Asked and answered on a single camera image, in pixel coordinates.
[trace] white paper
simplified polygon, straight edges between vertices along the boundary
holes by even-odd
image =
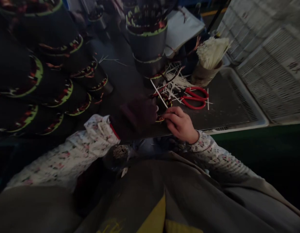
[[[185,7],[181,11],[172,11],[168,15],[168,28],[166,44],[172,47],[175,51],[178,51],[185,42],[192,37],[199,34],[205,27],[205,24],[192,15]],[[165,55],[167,57],[173,57],[174,52],[168,47],[165,47]]]

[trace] green floor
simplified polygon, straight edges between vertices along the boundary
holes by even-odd
[[[213,135],[300,209],[300,124]]]

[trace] scissors handle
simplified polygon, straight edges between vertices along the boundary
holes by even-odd
[[[205,95],[205,97],[202,97],[202,96],[200,96],[200,95],[197,95],[197,94],[195,94],[194,92],[192,92],[191,90],[198,90],[198,91],[201,91],[201,92]],[[189,95],[195,97],[195,98],[202,99],[202,100],[207,100],[208,97],[209,97],[207,91],[206,91],[205,89],[201,88],[201,87],[187,87],[187,88],[185,89],[185,92],[188,93]]]
[[[188,100],[195,100],[195,101],[198,101],[198,102],[201,102],[202,105],[201,106],[198,106],[198,107],[195,107],[195,106],[192,106],[190,105],[186,99]],[[206,102],[204,99],[201,99],[201,98],[196,98],[196,97],[191,97],[191,96],[183,96],[180,98],[180,100],[185,104],[185,106],[187,106],[188,108],[190,109],[195,109],[195,110],[199,110],[199,109],[202,109],[206,106]]]

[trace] yellow fabric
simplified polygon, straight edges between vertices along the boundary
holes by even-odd
[[[165,230],[167,233],[203,233],[202,230],[177,223],[172,220],[165,220]]]
[[[162,233],[166,213],[165,194],[143,222],[137,233]]]

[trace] right hand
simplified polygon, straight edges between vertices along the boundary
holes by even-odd
[[[194,129],[190,116],[185,114],[180,107],[168,108],[163,117],[167,127],[176,138],[190,144],[198,141],[199,133]]]

